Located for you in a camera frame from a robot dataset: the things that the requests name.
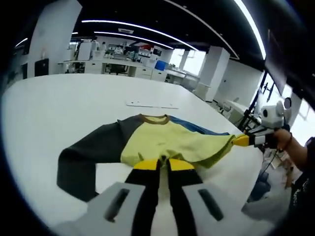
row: table surface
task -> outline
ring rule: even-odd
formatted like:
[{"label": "table surface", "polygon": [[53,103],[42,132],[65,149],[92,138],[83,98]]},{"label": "table surface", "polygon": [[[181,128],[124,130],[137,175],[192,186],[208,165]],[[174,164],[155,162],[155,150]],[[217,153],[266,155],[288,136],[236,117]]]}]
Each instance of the table surface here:
[{"label": "table surface", "polygon": [[[127,100],[172,102],[178,109],[126,106]],[[2,136],[10,170],[22,196],[49,227],[75,220],[87,204],[57,187],[60,152],[99,126],[139,113],[169,114],[215,132],[241,132],[208,104],[183,87],[115,75],[60,74],[16,82],[2,99]],[[233,147],[210,169],[198,170],[205,183],[218,186],[239,209],[257,179],[262,153]],[[98,164],[96,189],[124,181],[131,167]],[[161,174],[159,204],[152,234],[177,235],[169,203],[166,173]]]},{"label": "table surface", "polygon": [[191,80],[199,80],[199,77],[196,76],[196,75],[192,75],[188,72],[185,72],[185,71],[182,71],[180,69],[166,69],[165,70],[167,74],[169,75],[173,75],[173,76],[176,76],[176,77],[179,77],[179,78],[185,78],[186,76],[188,77],[188,79],[191,79]]}]

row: lab equipment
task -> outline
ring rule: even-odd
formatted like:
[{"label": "lab equipment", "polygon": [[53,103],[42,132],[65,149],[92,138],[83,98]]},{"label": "lab equipment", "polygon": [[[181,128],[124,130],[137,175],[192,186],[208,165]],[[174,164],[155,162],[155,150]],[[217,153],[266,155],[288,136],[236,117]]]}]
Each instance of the lab equipment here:
[{"label": "lab equipment", "polygon": [[290,98],[286,98],[284,108],[281,101],[273,106],[264,106],[262,108],[261,125],[255,129],[249,130],[246,134],[236,137],[232,143],[237,146],[247,147],[250,145],[266,144],[270,148],[277,148],[277,140],[274,138],[274,132],[279,128],[290,131],[288,122],[292,116]]}]

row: black cable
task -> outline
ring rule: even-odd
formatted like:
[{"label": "black cable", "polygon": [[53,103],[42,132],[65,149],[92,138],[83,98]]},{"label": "black cable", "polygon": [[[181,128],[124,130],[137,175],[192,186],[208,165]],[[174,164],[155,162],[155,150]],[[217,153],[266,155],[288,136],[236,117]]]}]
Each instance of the black cable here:
[{"label": "black cable", "polygon": [[262,177],[262,175],[266,172],[266,170],[268,169],[268,167],[270,166],[271,162],[275,159],[276,155],[278,153],[278,149],[276,150],[273,158],[271,159],[271,161],[269,162],[269,164],[267,165],[266,169],[258,176],[258,178]]}]

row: led light strip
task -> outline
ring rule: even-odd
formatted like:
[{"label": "led light strip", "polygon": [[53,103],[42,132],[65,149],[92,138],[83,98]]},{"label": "led light strip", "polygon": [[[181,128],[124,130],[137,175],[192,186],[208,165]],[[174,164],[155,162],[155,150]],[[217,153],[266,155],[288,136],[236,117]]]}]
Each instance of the led light strip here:
[{"label": "led light strip", "polygon": [[170,0],[163,0],[163,1],[168,2],[168,3],[172,4],[173,6],[176,6],[180,9],[182,9],[183,11],[185,11],[186,13],[188,13],[189,15],[193,16],[198,21],[203,23],[208,29],[210,29],[214,34],[216,34],[216,36],[218,36],[223,41],[223,43],[225,43],[226,46],[232,51],[232,53],[234,54],[235,57],[231,57],[231,58],[237,59],[237,60],[240,59],[239,56],[236,54],[236,52],[232,49],[232,47],[226,42],[226,40],[218,32],[216,32],[209,24],[207,24],[204,20],[202,20],[199,16],[193,14],[191,11],[187,10],[186,8],[184,8],[184,7],[180,6],[179,4],[174,3]]},{"label": "led light strip", "polygon": [[153,41],[153,40],[146,39],[146,38],[141,38],[141,37],[133,36],[133,35],[123,34],[123,33],[101,32],[101,31],[94,31],[94,33],[112,34],[112,35],[120,35],[120,36],[125,36],[125,37],[130,37],[130,38],[137,38],[137,39],[145,40],[145,41],[148,41],[148,42],[152,42],[152,43],[155,43],[155,44],[164,46],[164,47],[169,48],[169,49],[174,49],[174,48],[172,48],[172,47],[170,47],[170,46],[167,46],[167,45],[165,45],[165,44],[158,43],[158,42],[155,42],[155,41]]},{"label": "led light strip", "polygon": [[152,31],[152,32],[155,32],[155,33],[159,33],[161,35],[164,35],[166,37],[169,37],[173,40],[176,40],[182,44],[185,44],[186,46],[198,51],[198,49],[196,49],[195,47],[193,47],[192,45],[188,44],[188,43],[185,43],[183,41],[181,41],[180,39],[177,39],[173,36],[170,36],[166,33],[163,33],[163,32],[160,32],[158,30],[155,30],[155,29],[151,29],[151,28],[148,28],[148,27],[144,27],[144,26],[139,26],[139,25],[135,25],[135,24],[130,24],[130,23],[126,23],[126,22],[120,22],[120,21],[107,21],[107,20],[83,20],[82,23],[113,23],[113,24],[120,24],[120,25],[126,25],[126,26],[133,26],[133,27],[137,27],[137,28],[141,28],[141,29],[144,29],[144,30],[149,30],[149,31]]},{"label": "led light strip", "polygon": [[15,45],[15,47],[19,46],[21,43],[25,42],[26,40],[28,40],[28,38],[23,39],[21,42],[19,42],[17,45]]},{"label": "led light strip", "polygon": [[249,25],[251,26],[252,31],[254,32],[254,35],[256,37],[257,43],[259,45],[262,58],[265,60],[266,59],[265,47],[264,47],[264,44],[262,42],[259,31],[257,29],[257,26],[256,26],[254,20],[252,19],[250,12],[247,10],[246,6],[244,5],[244,3],[241,0],[234,0],[234,1],[238,5],[238,7],[241,9],[241,11],[243,12],[244,16],[246,17]]},{"label": "led light strip", "polygon": [[[224,40],[224,38],[218,33],[216,32],[210,25],[208,25],[204,20],[202,20],[200,17],[198,17],[197,15],[193,14],[191,11],[187,10],[186,8],[178,5],[177,3],[172,2],[171,0],[163,0],[165,2],[168,2],[180,9],[182,9],[183,11],[187,12],[189,15],[193,16],[194,18],[196,18],[197,20],[199,20],[201,23],[203,23],[206,27],[208,27],[210,30],[212,30],[213,33],[215,33],[225,44],[227,47],[229,47],[229,49],[234,53],[235,55],[235,59],[240,59],[239,56],[236,54],[236,52],[232,49],[232,47]],[[254,20],[252,19],[251,14],[248,12],[246,6],[243,4],[243,2],[241,0],[234,0],[235,3],[238,5],[238,7],[241,9],[241,11],[243,12],[244,16],[246,17],[249,25],[251,26],[254,35],[256,37],[256,40],[258,42],[260,51],[261,51],[261,55],[262,58],[265,60],[266,59],[266,51],[265,51],[265,47],[264,44],[262,42],[261,36],[259,34],[259,31],[257,29],[257,26],[254,22]]]}]

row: window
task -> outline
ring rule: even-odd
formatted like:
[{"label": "window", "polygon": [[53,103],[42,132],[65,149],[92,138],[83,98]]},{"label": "window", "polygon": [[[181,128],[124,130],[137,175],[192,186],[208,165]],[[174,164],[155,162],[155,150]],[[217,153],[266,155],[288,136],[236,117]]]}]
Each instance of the window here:
[{"label": "window", "polygon": [[296,140],[305,145],[306,141],[315,134],[315,112],[303,99],[299,113],[292,125],[291,132]]},{"label": "window", "polygon": [[265,85],[267,85],[267,89],[263,95],[263,106],[266,106],[266,105],[276,105],[276,103],[278,101],[282,101],[282,103],[284,103],[284,100],[287,98],[287,97],[291,97],[292,95],[292,88],[289,86],[289,85],[285,85],[284,87],[284,90],[283,90],[283,93],[282,93],[282,96],[279,94],[279,91],[278,91],[278,88],[276,85],[274,85],[273,87],[273,90],[272,90],[272,93],[270,95],[270,99],[269,101],[267,102],[267,99],[268,99],[268,96],[269,96],[269,90],[271,89],[272,85],[274,84],[274,81],[272,80],[271,76],[269,74],[267,74],[266,76],[266,80],[265,80],[265,83],[262,87],[262,91],[264,92],[265,90]]},{"label": "window", "polygon": [[185,52],[185,49],[174,49],[169,63],[174,64],[176,67],[179,67],[182,61],[184,52]]},{"label": "window", "polygon": [[184,70],[194,75],[198,75],[205,56],[206,52],[190,50],[187,60],[185,61]]}]

